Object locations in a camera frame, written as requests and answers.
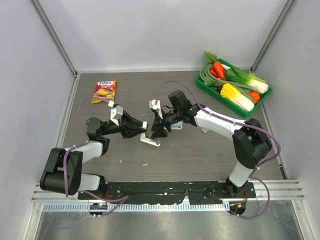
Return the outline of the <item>blue white stapler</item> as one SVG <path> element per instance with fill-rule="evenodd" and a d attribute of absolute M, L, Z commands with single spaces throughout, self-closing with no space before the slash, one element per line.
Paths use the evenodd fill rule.
<path fill-rule="evenodd" d="M 179 121 L 171 125 L 172 130 L 181 130 L 183 128 L 183 122 Z"/>

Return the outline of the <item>staple box tray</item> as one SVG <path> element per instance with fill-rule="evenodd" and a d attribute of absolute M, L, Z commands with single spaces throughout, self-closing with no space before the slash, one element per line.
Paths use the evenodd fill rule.
<path fill-rule="evenodd" d="M 208 128 L 205 128 L 205 127 L 202 127 L 202 128 L 201 128 L 201 131 L 202 131 L 203 133 L 207 133 L 207 132 L 209 131 L 209 129 L 208 129 Z"/>

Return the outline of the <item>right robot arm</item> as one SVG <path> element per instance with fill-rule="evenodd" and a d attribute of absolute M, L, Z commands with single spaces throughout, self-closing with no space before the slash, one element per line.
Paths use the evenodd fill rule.
<path fill-rule="evenodd" d="M 151 127 L 151 143 L 166 138 L 172 125 L 183 122 L 203 130 L 216 132 L 233 142 L 237 163 L 226 179 L 226 193 L 233 198 L 243 193 L 255 167 L 272 149 L 266 131 L 254 118 L 248 121 L 237 120 L 216 113 L 203 104 L 192 104 L 184 92 L 176 90 L 168 95 L 171 106 L 164 111 L 158 100 L 149 102 L 155 118 Z"/>

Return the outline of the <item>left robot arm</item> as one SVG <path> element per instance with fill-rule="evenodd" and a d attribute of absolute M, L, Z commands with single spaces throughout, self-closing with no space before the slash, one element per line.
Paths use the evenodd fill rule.
<path fill-rule="evenodd" d="M 67 197 L 89 191 L 100 200 L 107 192 L 105 177 L 83 173 L 83 163 L 103 156 L 109 149 L 106 135 L 120 133 L 123 139 L 133 138 L 147 132 L 148 123 L 130 116 L 126 111 L 117 113 L 108 121 L 91 117 L 86 122 L 88 140 L 70 148 L 53 148 L 42 172 L 39 186 L 43 191 L 64 194 Z"/>

